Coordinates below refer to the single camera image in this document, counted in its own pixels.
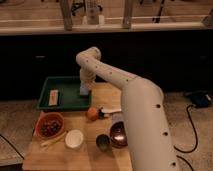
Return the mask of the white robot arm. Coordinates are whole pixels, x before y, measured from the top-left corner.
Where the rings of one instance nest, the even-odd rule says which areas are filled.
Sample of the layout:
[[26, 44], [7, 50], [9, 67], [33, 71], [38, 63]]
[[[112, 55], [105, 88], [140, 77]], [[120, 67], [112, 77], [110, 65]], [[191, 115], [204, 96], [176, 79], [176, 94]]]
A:
[[165, 115], [161, 88], [141, 76], [100, 61], [91, 47], [76, 55], [80, 80], [91, 84], [95, 76], [121, 90], [121, 111], [133, 171], [180, 171]]

